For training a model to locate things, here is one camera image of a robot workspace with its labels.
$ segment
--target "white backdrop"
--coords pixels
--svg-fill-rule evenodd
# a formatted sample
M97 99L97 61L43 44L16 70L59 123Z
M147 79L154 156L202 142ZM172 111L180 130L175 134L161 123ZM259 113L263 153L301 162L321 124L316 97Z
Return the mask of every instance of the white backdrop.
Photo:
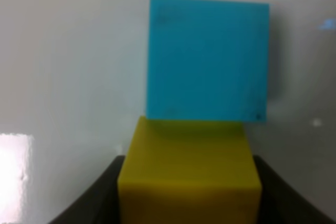
M271 4L269 122L247 126L253 151L336 219L336 0L237 1ZM22 197L8 196L20 213L0 205L1 221L51 221L126 153L144 112L148 10L149 0L0 0L0 148L13 134L28 143L13 178Z

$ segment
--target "block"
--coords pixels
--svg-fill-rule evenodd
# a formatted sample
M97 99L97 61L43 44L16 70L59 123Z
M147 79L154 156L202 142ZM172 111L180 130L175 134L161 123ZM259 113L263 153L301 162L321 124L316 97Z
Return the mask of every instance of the block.
M252 224L261 184L240 123L141 117L118 193L122 224Z
M146 117L265 121L269 5L151 0Z

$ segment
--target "glossy surface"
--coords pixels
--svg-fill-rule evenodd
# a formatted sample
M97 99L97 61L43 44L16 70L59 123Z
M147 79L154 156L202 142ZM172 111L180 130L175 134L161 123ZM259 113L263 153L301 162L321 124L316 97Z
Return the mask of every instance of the glossy surface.
M151 0L146 117L266 121L269 5Z
M261 183L242 123L142 116L118 192L123 224L255 224Z
M320 29L335 0L233 1L271 4L269 122L248 126L252 149L336 219L336 34ZM18 223L45 224L128 148L145 107L149 0L0 10L0 132L34 138Z

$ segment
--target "yellow block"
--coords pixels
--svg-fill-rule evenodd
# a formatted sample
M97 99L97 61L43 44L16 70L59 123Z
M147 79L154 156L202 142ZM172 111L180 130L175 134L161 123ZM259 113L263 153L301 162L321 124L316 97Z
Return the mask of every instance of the yellow block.
M261 184L240 123L141 117L118 191L122 224L252 224Z

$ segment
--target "blue block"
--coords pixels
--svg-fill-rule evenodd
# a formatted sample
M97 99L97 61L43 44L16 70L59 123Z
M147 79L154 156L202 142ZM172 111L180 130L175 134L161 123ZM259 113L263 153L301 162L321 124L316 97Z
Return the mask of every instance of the blue block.
M151 0L146 117L265 121L269 5Z

